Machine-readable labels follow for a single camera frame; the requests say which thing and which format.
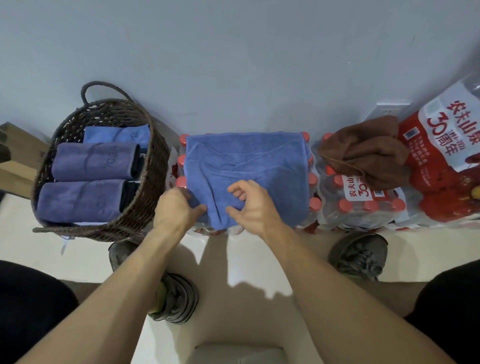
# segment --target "sneaker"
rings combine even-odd
[[[115,272],[138,247],[137,244],[122,240],[108,248],[108,258]],[[198,304],[197,287],[184,276],[165,272],[161,282],[167,289],[161,311],[148,314],[155,321],[166,320],[172,324],[184,324],[192,316]]]
[[[340,273],[378,280],[387,259],[388,243],[382,235],[354,232],[341,239],[328,255],[328,262]]]

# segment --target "wicker basket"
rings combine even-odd
[[[111,87],[125,99],[108,98],[88,103],[85,92],[90,86]],[[82,237],[100,242],[114,242],[138,234],[152,220],[160,195],[165,190],[165,178],[168,171],[169,149],[165,139],[155,128],[148,112],[115,85],[93,81],[85,84],[81,90],[84,106],[77,109],[60,124],[53,135],[50,148],[36,177],[32,190],[32,209],[36,212],[40,189],[47,182],[54,182],[52,163],[57,146],[63,142],[81,143],[86,126],[150,126],[150,141],[142,170],[141,182],[135,198],[115,220],[97,226],[76,226],[38,221],[42,228],[34,232],[54,232],[58,235]]]

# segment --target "tile floor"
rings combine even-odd
[[[60,279],[102,282],[111,274],[109,243],[76,239],[60,255],[54,234],[33,234],[37,222],[30,202],[7,196],[0,206],[0,259],[20,263]],[[421,281],[480,258],[479,231],[432,229],[390,233],[389,256],[381,280]],[[326,256],[337,234],[304,236]],[[133,363],[183,363],[201,343],[270,344],[283,347],[291,364],[321,363],[292,291],[266,245],[243,233],[236,237],[184,237],[169,265],[192,279],[201,300],[183,326],[145,320]]]

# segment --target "dark navy towel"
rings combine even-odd
[[[148,125],[116,128],[114,126],[85,127],[84,143],[137,143],[142,153],[147,152],[150,140]]]
[[[61,143],[52,175],[59,182],[136,180],[141,167],[136,143]]]
[[[300,133],[227,133],[187,137],[185,175],[191,205],[205,204],[200,222],[221,230],[237,223],[225,207],[244,202],[227,192],[238,180],[266,188],[282,218],[296,226],[309,213],[308,150]]]
[[[138,183],[123,180],[45,183],[36,216],[58,223],[109,222],[130,204],[137,189]]]

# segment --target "basket handle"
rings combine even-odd
[[[120,92],[122,95],[124,95],[124,96],[127,98],[127,100],[133,102],[132,98],[131,98],[130,96],[128,96],[128,94],[127,94],[125,91],[123,91],[120,87],[115,86],[115,85],[113,85],[113,84],[110,84],[110,83],[108,83],[108,82],[92,81],[92,82],[89,82],[89,83],[87,83],[87,84],[84,84],[84,85],[82,86],[82,90],[80,91],[80,96],[82,97],[82,101],[84,102],[85,105],[88,105],[88,101],[87,101],[87,99],[86,99],[86,97],[85,97],[85,92],[87,92],[87,89],[90,88],[91,86],[97,86],[97,85],[98,85],[98,86],[106,86],[106,87],[113,88],[115,91],[118,91],[118,92]]]

